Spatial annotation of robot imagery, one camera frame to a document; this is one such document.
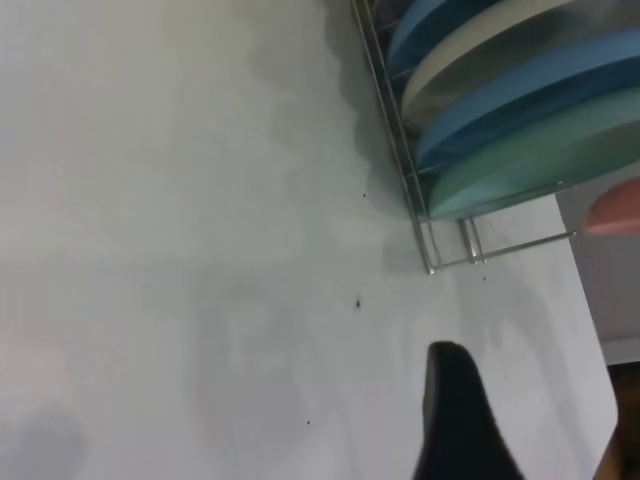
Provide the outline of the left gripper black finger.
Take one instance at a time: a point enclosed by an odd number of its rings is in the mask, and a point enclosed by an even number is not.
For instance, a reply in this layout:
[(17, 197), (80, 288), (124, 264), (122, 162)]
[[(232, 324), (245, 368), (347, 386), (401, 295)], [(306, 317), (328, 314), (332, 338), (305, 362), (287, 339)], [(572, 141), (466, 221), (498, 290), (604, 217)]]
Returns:
[(415, 479), (522, 479), (469, 351), (449, 341), (427, 351), (423, 445)]

